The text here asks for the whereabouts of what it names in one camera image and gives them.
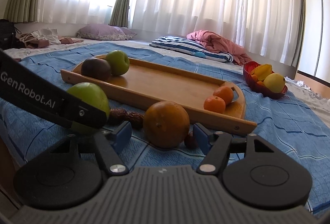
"orange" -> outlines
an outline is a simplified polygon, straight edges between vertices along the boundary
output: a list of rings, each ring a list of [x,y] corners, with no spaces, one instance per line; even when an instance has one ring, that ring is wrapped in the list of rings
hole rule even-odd
[[[222,98],[212,95],[205,99],[204,109],[217,113],[224,113],[226,109],[226,103]]]
[[[253,74],[253,75],[251,75],[251,77],[252,77],[253,81],[255,81],[255,82],[258,81],[258,76],[257,75]]]
[[[226,105],[228,105],[234,99],[234,92],[228,86],[221,86],[213,92],[213,95],[222,98]]]
[[[178,146],[189,133],[189,115],[183,107],[171,101],[153,104],[143,118],[146,138],[159,148]]]

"striped pillow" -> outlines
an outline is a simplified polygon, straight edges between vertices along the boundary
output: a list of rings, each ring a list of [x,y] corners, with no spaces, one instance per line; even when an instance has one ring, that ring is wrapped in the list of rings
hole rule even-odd
[[[233,56],[229,53],[212,53],[200,45],[196,41],[188,40],[185,38],[180,37],[173,37],[173,36],[166,36],[166,37],[160,37],[158,39],[153,40],[150,43],[150,46],[162,48],[162,49],[168,49],[188,55],[194,55],[197,52],[203,52],[206,56],[206,59],[218,61],[218,62],[233,62]]]

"green apple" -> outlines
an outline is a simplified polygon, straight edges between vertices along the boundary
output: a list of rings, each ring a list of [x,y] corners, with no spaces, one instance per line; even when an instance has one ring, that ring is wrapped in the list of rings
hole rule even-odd
[[[107,118],[109,118],[110,107],[108,97],[98,85],[90,82],[82,82],[70,87],[67,92],[81,99],[83,102],[103,110],[106,113]],[[77,122],[72,123],[71,130],[85,135],[93,134],[97,131],[97,129]]]
[[[113,76],[120,76],[128,72],[129,58],[123,51],[112,51],[107,54],[105,60],[110,64]]]

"pink quilt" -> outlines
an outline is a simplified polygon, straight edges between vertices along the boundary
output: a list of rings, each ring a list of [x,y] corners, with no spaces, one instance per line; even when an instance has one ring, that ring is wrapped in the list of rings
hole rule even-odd
[[[212,31],[195,31],[188,34],[187,39],[199,42],[206,50],[212,53],[225,52],[232,54],[235,63],[238,65],[252,61],[245,53],[243,47]]]

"black backpack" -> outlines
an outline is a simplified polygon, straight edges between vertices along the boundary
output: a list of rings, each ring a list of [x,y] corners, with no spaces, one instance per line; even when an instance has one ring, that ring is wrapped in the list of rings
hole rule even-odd
[[[24,43],[16,38],[16,31],[21,34],[14,23],[6,19],[0,19],[0,48],[2,50],[24,47]]]

